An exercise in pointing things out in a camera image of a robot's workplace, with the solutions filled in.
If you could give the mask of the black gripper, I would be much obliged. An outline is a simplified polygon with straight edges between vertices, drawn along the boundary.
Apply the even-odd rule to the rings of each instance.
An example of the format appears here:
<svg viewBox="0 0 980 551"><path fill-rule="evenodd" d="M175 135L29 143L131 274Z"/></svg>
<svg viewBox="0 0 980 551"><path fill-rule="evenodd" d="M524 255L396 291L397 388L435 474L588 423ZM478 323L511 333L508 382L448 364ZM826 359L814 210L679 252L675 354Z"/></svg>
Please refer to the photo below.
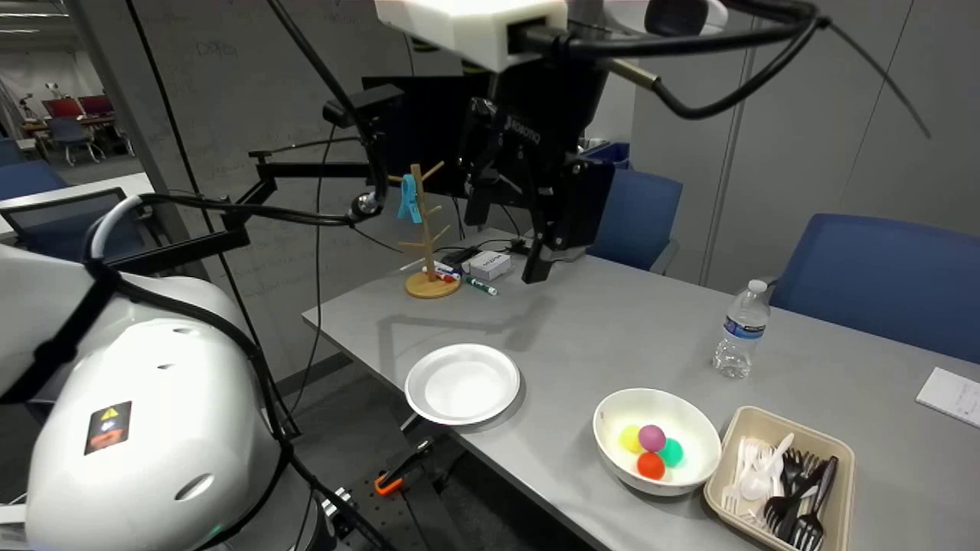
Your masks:
<svg viewBox="0 0 980 551"><path fill-rule="evenodd" d="M506 67L466 103L466 224L481 225L494 204L532 218L538 236L521 277L544 282L551 252L593 240L613 170L579 143L593 119L606 70L585 57L544 57Z"/></svg>

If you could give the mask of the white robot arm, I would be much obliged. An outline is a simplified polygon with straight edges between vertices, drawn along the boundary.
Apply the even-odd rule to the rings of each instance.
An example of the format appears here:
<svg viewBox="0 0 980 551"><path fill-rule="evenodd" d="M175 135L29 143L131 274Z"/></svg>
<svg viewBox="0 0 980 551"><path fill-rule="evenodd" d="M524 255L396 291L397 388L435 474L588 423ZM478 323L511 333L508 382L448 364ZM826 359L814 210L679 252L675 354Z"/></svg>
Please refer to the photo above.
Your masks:
<svg viewBox="0 0 980 551"><path fill-rule="evenodd" d="M646 17L620 35L581 29L567 0L373 9L499 75L468 177L478 192L496 174L518 186L532 214L531 282L599 231L600 194L572 145L613 62L774 44L770 67L781 70L820 25L809 0L709 0L689 25ZM212 551L239 539L300 465L263 351L222 288L179 277L175 252L109 252L147 202L130 194L95 218L76 262L4 255L4 399L53 399L29 474L29 551Z"/></svg>

